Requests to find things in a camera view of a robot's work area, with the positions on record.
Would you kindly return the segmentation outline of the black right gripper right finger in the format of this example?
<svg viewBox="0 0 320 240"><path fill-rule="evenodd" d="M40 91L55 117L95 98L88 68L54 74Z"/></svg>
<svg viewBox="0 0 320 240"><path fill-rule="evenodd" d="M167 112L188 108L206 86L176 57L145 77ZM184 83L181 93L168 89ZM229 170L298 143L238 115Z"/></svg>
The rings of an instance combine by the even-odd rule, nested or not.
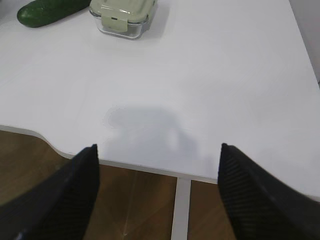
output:
<svg viewBox="0 0 320 240"><path fill-rule="evenodd" d="M217 184L236 239L320 238L320 203L284 184L233 145L221 145Z"/></svg>

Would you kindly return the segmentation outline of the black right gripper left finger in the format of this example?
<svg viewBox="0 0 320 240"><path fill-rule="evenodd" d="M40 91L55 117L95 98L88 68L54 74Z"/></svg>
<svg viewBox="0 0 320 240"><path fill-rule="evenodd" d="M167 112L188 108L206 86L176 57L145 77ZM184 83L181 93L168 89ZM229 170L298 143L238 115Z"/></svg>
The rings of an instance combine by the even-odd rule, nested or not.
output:
<svg viewBox="0 0 320 240"><path fill-rule="evenodd" d="M98 146L0 207L2 240L81 240L100 186Z"/></svg>

